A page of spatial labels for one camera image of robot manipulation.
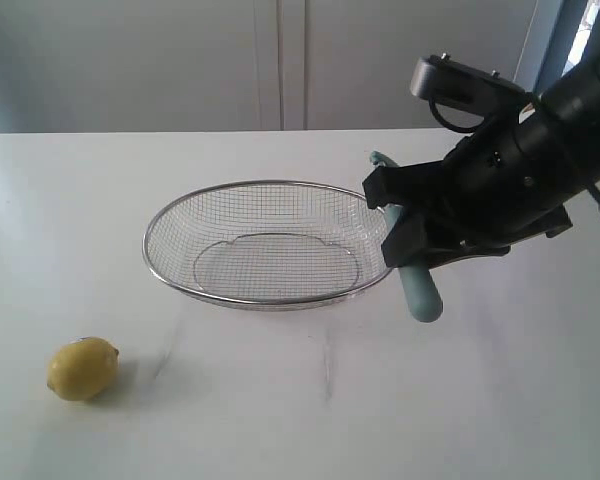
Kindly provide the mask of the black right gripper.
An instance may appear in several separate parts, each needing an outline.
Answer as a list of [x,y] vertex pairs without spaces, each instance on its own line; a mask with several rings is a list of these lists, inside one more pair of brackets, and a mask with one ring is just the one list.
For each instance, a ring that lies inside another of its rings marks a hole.
[[494,113],[443,162],[371,159],[362,182],[369,209],[392,204],[429,213],[429,221],[406,210],[390,219],[381,246],[388,268],[502,257],[523,239],[572,228],[564,202],[573,170],[560,132],[536,104],[524,99]]

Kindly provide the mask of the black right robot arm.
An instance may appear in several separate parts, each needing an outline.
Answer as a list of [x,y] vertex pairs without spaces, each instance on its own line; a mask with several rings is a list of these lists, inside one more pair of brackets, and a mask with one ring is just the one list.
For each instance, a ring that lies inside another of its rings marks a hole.
[[432,114],[445,106],[479,123],[461,128],[439,161],[382,162],[364,180],[370,208],[401,208],[382,244],[388,267],[503,256],[555,237],[571,227],[565,203],[581,192],[600,211],[600,52],[541,94],[432,55],[418,62],[410,90]]

